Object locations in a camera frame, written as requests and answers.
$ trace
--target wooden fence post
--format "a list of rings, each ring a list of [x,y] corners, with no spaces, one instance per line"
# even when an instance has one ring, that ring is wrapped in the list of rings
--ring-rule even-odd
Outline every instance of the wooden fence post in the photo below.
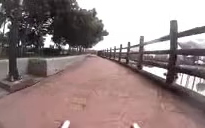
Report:
[[[130,53],[130,42],[128,42],[127,54],[126,54],[126,64],[129,63],[129,53]]]
[[[116,58],[116,46],[114,46],[114,60]]]
[[[107,54],[106,54],[106,57],[107,57],[107,58],[109,57],[108,48],[107,48]]]
[[[138,58],[138,69],[142,69],[142,63],[143,63],[143,51],[144,51],[144,36],[140,36],[140,42],[139,42],[139,58]]]
[[[121,62],[121,51],[122,51],[122,44],[120,45],[120,49],[119,49],[119,57],[118,57],[119,62]]]
[[[109,58],[111,59],[111,48],[110,48],[110,57]]]
[[[170,54],[168,62],[168,72],[166,77],[166,83],[172,84],[175,80],[176,71],[176,61],[177,61],[177,34],[178,34],[178,25],[176,20],[170,21]]]

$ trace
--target wooden railing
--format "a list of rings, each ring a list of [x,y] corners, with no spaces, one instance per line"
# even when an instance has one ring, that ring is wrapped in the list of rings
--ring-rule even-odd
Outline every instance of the wooden railing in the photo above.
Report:
[[[166,75],[166,83],[172,84],[175,80],[175,76],[177,73],[184,73],[196,77],[200,77],[205,79],[205,67],[198,68],[198,66],[193,65],[177,65],[177,55],[193,55],[193,56],[205,56],[205,49],[178,49],[178,38],[186,37],[186,36],[192,36],[197,34],[205,33],[205,26],[203,27],[197,27],[193,28],[187,31],[178,32],[178,24],[176,20],[170,21],[170,34],[160,37],[155,40],[144,42],[144,36],[140,37],[140,43],[137,45],[130,45],[130,42],[128,42],[127,47],[122,47],[120,45],[119,48],[114,47],[114,49],[106,49],[99,51],[99,55],[114,59],[119,62],[121,62],[122,59],[125,59],[125,63],[130,63],[130,55],[135,54],[137,56],[137,59],[133,60],[134,62],[137,62],[137,67],[139,70],[142,69],[143,65],[150,65],[150,66],[156,66],[159,68],[167,69],[167,75]],[[155,44],[163,41],[170,40],[170,49],[169,50],[158,50],[158,51],[145,51],[144,46],[149,44]],[[131,48],[137,48],[139,47],[139,51],[130,52]],[[169,56],[168,61],[165,62],[158,62],[154,60],[144,60],[144,57],[149,54],[155,54],[155,55],[162,55],[166,54]]]

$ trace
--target overcast sky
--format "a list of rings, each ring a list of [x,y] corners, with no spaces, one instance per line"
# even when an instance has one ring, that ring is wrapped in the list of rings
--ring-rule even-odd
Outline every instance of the overcast sky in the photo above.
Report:
[[[169,33],[170,20],[177,20],[179,31],[205,25],[205,0],[77,0],[86,9],[96,8],[109,36],[95,49],[137,44],[141,35],[151,40]],[[186,38],[205,39],[205,34]],[[168,45],[149,45],[166,49]]]

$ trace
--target paved walkway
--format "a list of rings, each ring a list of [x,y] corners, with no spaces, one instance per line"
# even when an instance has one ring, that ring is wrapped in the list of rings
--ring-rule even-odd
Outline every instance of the paved walkway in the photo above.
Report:
[[[205,115],[118,64],[89,57],[0,99],[5,128],[205,128]]]

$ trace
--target concrete wall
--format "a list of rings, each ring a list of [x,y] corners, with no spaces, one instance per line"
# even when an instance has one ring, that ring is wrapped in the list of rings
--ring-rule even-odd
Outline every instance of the concrete wall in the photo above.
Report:
[[[0,60],[0,80],[6,78],[9,72],[9,61],[8,60]],[[28,58],[20,58],[17,60],[17,66],[19,73],[26,74],[28,67]]]
[[[82,61],[86,56],[30,59],[28,73],[38,76],[50,76],[64,70],[75,62]]]
[[[82,61],[87,55],[58,57],[58,58],[20,58],[17,60],[18,70],[21,75],[33,74],[49,76],[56,74],[69,65]],[[0,80],[6,78],[9,71],[9,61],[0,60]]]

